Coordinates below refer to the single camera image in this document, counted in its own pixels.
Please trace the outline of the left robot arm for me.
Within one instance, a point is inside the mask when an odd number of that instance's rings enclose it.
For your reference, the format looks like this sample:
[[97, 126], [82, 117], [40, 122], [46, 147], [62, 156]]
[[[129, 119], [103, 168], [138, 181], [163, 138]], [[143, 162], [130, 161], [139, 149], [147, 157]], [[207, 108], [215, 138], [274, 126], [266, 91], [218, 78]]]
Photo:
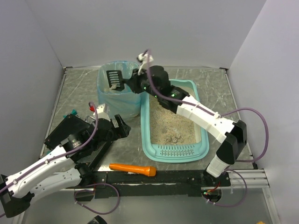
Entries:
[[49, 154], [14, 175], [0, 176], [4, 216], [15, 217], [37, 200], [61, 189], [90, 184], [93, 169], [81, 159], [129, 136], [130, 126], [119, 114], [115, 119], [117, 127], [111, 119], [87, 123], [73, 114], [67, 115], [45, 140]]

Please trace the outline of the trash bin with blue bag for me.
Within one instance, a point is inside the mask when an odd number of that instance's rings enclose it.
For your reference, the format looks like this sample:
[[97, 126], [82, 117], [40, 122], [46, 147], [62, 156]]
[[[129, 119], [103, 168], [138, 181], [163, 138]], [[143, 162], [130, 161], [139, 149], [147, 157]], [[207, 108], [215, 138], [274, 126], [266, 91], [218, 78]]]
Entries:
[[140, 113], [141, 96], [135, 94], [125, 85], [124, 90], [116, 91], [110, 88], [107, 74], [110, 71], [121, 71], [122, 77], [131, 78], [133, 69], [138, 64], [130, 61], [114, 61], [101, 66], [97, 77], [97, 91], [99, 104], [108, 105], [108, 114], [113, 117], [120, 114], [123, 119], [133, 118]]

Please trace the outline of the light blue litter box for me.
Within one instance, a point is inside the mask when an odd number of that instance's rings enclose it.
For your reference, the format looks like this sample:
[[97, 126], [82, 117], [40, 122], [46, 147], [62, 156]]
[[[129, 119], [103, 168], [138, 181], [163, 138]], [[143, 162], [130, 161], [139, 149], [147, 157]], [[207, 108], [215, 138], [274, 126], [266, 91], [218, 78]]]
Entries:
[[[163, 108], [147, 93], [141, 94], [141, 133], [144, 153], [153, 161], [186, 163], [204, 158], [209, 151], [207, 132], [185, 117]], [[177, 143], [165, 143], [165, 138], [182, 135]]]

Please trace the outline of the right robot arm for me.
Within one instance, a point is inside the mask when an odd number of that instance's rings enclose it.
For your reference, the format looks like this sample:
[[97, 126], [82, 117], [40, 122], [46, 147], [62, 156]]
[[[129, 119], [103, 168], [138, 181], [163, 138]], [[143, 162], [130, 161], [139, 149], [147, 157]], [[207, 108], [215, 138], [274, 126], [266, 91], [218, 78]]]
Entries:
[[214, 178], [220, 177], [236, 162], [247, 144], [247, 126], [243, 121], [222, 117], [187, 91], [172, 85], [162, 66], [151, 66], [148, 70], [134, 69], [131, 78], [124, 79], [122, 83], [136, 94], [146, 92], [154, 96], [163, 108], [193, 121], [215, 137], [221, 145], [205, 170]]

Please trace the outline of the black litter scoop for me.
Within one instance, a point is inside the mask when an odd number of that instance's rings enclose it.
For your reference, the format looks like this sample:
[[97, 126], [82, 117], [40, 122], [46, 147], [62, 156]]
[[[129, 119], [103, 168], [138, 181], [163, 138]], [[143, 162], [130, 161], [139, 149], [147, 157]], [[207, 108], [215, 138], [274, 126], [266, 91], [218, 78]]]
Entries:
[[131, 92], [131, 89], [123, 81], [131, 78], [131, 73], [123, 72], [121, 70], [108, 70], [106, 71], [109, 87], [113, 84], [118, 85], [118, 92]]

